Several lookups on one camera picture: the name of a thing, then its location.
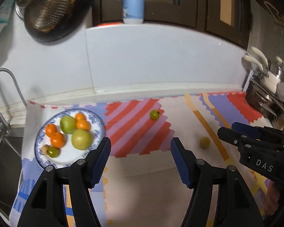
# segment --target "bottle label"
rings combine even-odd
[[[123,19],[143,19],[144,0],[123,0]]]

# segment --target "colorful tablecloth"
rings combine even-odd
[[[260,113],[245,101],[245,93],[216,93],[177,97],[93,103],[69,107],[42,106],[29,102],[22,145],[23,183],[10,214],[16,227],[26,199],[42,168],[34,156],[34,142],[43,124],[53,115],[81,107],[103,119],[111,139],[111,156],[99,184],[90,190],[103,227],[180,226],[192,190],[182,184],[170,153],[170,140],[179,137],[186,149],[212,166],[235,165],[250,188],[262,214],[268,180],[239,163],[236,147],[220,141],[217,130],[234,122],[266,126]],[[151,110],[161,116],[149,118]],[[208,136],[211,146],[202,149],[200,139]],[[75,226],[68,186],[64,201],[69,226]],[[207,226],[212,226],[217,204],[217,187]]]

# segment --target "bottle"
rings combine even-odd
[[[122,18],[125,24],[143,23],[144,0],[123,0]]]

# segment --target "brown cabinet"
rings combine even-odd
[[[93,25],[122,21],[123,0],[96,0]],[[146,22],[194,28],[247,49],[250,0],[145,0]]]

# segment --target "orange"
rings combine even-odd
[[[64,135],[56,132],[51,136],[51,144],[53,147],[62,148],[65,145]]]
[[[77,121],[79,121],[79,120],[86,120],[86,116],[83,113],[77,113],[76,116],[75,116],[75,119]]]
[[[88,121],[86,120],[79,120],[77,121],[76,123],[76,128],[77,129],[83,129],[83,130],[86,130],[86,131],[89,131],[91,129],[91,125]]]
[[[48,137],[52,137],[52,135],[57,132],[57,127],[54,124],[49,124],[45,128],[45,133]]]

